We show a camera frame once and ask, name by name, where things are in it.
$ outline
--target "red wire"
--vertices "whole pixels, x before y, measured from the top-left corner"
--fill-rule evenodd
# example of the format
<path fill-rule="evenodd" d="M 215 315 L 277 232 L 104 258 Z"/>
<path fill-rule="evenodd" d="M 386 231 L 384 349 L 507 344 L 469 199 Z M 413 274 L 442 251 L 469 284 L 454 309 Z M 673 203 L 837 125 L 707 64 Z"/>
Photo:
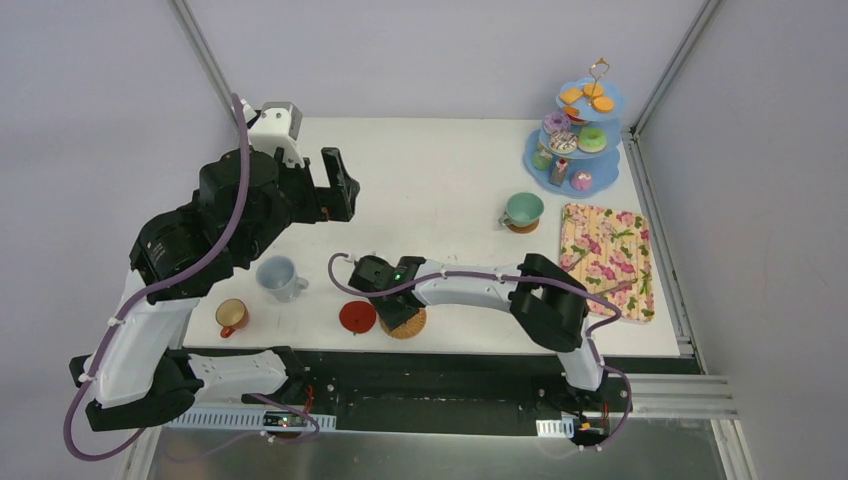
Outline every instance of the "red wire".
<path fill-rule="evenodd" d="M 306 411 L 306 413 L 309 413 L 310 409 L 312 409 L 312 404 L 315 401 L 314 390 L 312 390 L 312 385 L 308 385 L 303 389 L 303 391 L 309 395 L 309 398 L 307 398 L 306 402 L 303 404 L 303 410 Z"/>

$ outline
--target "red saucer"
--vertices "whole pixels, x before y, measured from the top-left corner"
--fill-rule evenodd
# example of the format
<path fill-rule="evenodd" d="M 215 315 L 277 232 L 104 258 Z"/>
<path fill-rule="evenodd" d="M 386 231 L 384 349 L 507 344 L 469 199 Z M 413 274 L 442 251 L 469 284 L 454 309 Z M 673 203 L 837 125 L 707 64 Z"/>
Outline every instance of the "red saucer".
<path fill-rule="evenodd" d="M 368 302 L 350 302 L 339 311 L 342 326 L 353 333 L 365 333 L 377 322 L 377 311 Z"/>

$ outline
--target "pink floral placemat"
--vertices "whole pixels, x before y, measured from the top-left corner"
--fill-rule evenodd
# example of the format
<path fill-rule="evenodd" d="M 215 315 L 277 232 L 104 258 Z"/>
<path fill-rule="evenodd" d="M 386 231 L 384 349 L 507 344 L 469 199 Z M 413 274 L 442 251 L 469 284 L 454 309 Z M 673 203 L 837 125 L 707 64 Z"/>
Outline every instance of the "pink floral placemat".
<path fill-rule="evenodd" d="M 621 308 L 622 317 L 653 320 L 651 236 L 641 214 L 569 203 L 562 210 L 560 252 L 563 270 Z M 589 309 L 612 314 L 595 302 Z"/>

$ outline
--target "gold handle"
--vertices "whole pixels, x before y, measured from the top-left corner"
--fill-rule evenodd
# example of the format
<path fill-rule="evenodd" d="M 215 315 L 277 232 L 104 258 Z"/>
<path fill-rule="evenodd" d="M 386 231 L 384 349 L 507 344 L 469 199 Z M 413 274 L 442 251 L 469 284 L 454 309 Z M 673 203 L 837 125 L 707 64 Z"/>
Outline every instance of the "gold handle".
<path fill-rule="evenodd" d="M 595 69 L 598 68 L 598 65 L 605 65 L 607 68 L 606 68 L 606 70 L 604 70 L 600 74 L 596 74 Z M 592 84 L 592 91 L 593 92 L 595 91 L 596 88 L 598 88 L 598 81 L 601 79 L 601 77 L 603 77 L 604 75 L 607 74 L 607 72 L 609 72 L 609 68 L 610 68 L 609 63 L 607 63 L 607 61 L 604 59 L 604 57 L 601 57 L 597 62 L 593 63 L 592 66 L 589 67 L 589 75 L 591 75 L 592 78 L 595 79 L 595 83 Z"/>

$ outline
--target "blue tiered stand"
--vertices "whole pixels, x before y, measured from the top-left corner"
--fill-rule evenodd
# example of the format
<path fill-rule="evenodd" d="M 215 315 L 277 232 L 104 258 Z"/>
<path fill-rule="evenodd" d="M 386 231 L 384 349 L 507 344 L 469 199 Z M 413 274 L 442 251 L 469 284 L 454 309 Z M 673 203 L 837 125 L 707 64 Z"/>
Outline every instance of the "blue tiered stand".
<path fill-rule="evenodd" d="M 557 93 L 557 105 L 560 108 L 565 106 L 562 100 L 559 99 L 560 93 L 571 87 L 582 90 L 583 86 L 593 82 L 594 80 L 592 78 L 587 77 L 576 82 L 566 83 L 560 88 L 559 93 Z M 548 143 L 550 136 L 543 128 L 534 130 L 530 134 L 530 137 L 527 138 L 527 144 L 524 147 L 524 167 L 542 188 L 571 198 L 587 198 L 609 187 L 618 178 L 618 161 L 621 157 L 618 152 L 618 144 L 621 143 L 621 121 L 618 117 L 624 110 L 625 100 L 614 85 L 607 82 L 599 83 L 604 87 L 604 95 L 612 98 L 615 102 L 615 109 L 612 112 L 600 113 L 596 111 L 587 103 L 585 97 L 577 100 L 571 106 L 580 110 L 580 118 L 589 121 L 585 126 L 600 128 L 604 131 L 607 137 L 607 146 L 596 153 L 586 153 L 578 148 L 567 155 L 554 154 L 551 166 L 545 170 L 539 170 L 533 166 L 533 154 L 536 152 L 536 147 L 540 142 L 550 149 L 550 144 Z M 581 128 L 583 126 L 572 126 L 571 131 L 580 133 Z M 568 173 L 565 182 L 563 182 L 562 186 L 558 187 L 549 180 L 551 169 L 554 168 L 560 157 L 571 159 L 571 161 L 568 164 Z M 592 187 L 588 190 L 575 190 L 571 187 L 572 175 L 581 170 L 589 172 L 592 175 Z"/>

